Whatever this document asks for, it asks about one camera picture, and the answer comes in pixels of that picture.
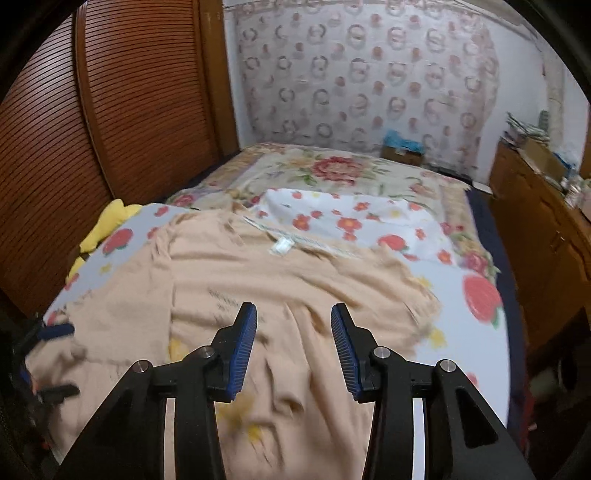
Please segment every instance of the yellow stuffed toy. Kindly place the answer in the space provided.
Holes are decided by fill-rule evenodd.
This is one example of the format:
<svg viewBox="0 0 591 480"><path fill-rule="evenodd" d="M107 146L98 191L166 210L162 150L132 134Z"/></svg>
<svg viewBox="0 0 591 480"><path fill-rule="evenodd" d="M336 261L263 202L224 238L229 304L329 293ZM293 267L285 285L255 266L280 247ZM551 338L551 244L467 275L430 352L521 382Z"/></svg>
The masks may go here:
<svg viewBox="0 0 591 480"><path fill-rule="evenodd" d="M94 228L80 243L80 253L89 254L95 251L100 242L123 225L129 218L136 215L141 209L142 205L128 205L126 207L122 200L113 200L105 207ZM84 259L82 257L76 258L66 278L66 282L70 281L82 265L84 265Z"/></svg>

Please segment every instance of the beige shirt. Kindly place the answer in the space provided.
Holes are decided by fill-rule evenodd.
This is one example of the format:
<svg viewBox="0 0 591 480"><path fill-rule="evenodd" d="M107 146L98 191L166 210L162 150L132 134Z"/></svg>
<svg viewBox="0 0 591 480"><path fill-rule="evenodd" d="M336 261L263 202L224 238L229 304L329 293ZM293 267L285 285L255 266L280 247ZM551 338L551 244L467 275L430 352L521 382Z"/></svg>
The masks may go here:
<svg viewBox="0 0 591 480"><path fill-rule="evenodd" d="M74 339L39 346L27 360L40 385L80 387L53 418L56 447L69 449L134 361L181 358L250 301L258 330L244 388L232 404L216 406L228 478L359 479L372 406L347 392L331 308L344 302L378 343L410 356L439 302L385 249L345 258L296 245L278 256L269 252L274 241L235 213L181 215L105 286L69 304L63 318L74 323ZM168 478L172 438L167 429Z"/></svg>

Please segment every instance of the wardrobe door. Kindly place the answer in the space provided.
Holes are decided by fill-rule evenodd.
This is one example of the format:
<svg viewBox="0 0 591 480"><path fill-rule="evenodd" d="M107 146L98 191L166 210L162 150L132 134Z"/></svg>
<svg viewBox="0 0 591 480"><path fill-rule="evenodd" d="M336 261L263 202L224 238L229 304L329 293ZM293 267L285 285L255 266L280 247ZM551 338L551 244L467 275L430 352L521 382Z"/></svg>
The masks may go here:
<svg viewBox="0 0 591 480"><path fill-rule="evenodd" d="M197 9L193 0L89 0L78 12L90 134L125 203L172 194L218 160Z"/></svg>
<svg viewBox="0 0 591 480"><path fill-rule="evenodd" d="M44 313L111 199L77 95L71 18L0 105L0 192L0 288L24 313Z"/></svg>

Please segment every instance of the bottle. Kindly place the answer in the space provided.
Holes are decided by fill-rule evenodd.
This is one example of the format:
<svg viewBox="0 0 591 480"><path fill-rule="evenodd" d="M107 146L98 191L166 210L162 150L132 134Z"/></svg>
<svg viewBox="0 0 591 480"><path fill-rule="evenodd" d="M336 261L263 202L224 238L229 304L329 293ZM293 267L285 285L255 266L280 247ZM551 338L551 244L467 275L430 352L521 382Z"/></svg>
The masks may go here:
<svg viewBox="0 0 591 480"><path fill-rule="evenodd" d="M569 188L566 192L564 201L571 208L577 208L582 199L583 189L581 183L583 179L579 175L573 176L569 181Z"/></svg>

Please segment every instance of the dresser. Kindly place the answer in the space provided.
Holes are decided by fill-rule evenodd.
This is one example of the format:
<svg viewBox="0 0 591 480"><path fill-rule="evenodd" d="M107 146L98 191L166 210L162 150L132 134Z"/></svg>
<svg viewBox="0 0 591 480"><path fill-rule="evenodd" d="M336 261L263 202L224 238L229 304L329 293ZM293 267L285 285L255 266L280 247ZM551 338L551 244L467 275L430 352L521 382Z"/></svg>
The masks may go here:
<svg viewBox="0 0 591 480"><path fill-rule="evenodd" d="M489 183L531 355L591 300L591 224L504 144Z"/></svg>

